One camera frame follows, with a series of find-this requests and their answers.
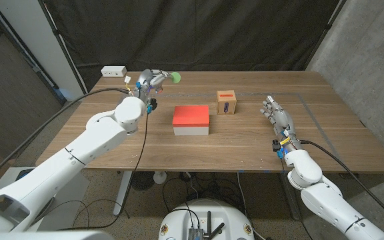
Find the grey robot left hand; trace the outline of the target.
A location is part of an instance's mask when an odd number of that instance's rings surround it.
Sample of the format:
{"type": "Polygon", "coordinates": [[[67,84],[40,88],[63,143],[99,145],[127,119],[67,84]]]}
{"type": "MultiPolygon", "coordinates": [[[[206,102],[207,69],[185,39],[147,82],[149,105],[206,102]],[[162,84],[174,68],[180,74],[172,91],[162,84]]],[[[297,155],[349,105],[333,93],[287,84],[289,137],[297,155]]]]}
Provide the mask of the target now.
{"type": "Polygon", "coordinates": [[[148,100],[151,90],[161,89],[163,82],[168,79],[174,81],[176,79],[175,74],[158,69],[146,69],[141,72],[137,80],[139,85],[136,85],[132,90],[131,96],[145,102],[148,100]]]}

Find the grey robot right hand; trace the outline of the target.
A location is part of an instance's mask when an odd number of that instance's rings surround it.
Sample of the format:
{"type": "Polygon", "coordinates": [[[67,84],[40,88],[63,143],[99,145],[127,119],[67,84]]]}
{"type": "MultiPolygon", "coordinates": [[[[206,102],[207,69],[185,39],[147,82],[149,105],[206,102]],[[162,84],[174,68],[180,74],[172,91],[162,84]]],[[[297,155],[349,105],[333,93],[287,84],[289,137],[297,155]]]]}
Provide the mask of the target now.
{"type": "Polygon", "coordinates": [[[279,148],[282,147],[287,153],[303,148],[296,136],[294,122],[290,114],[272,96],[266,97],[260,112],[273,125],[279,148]]]}

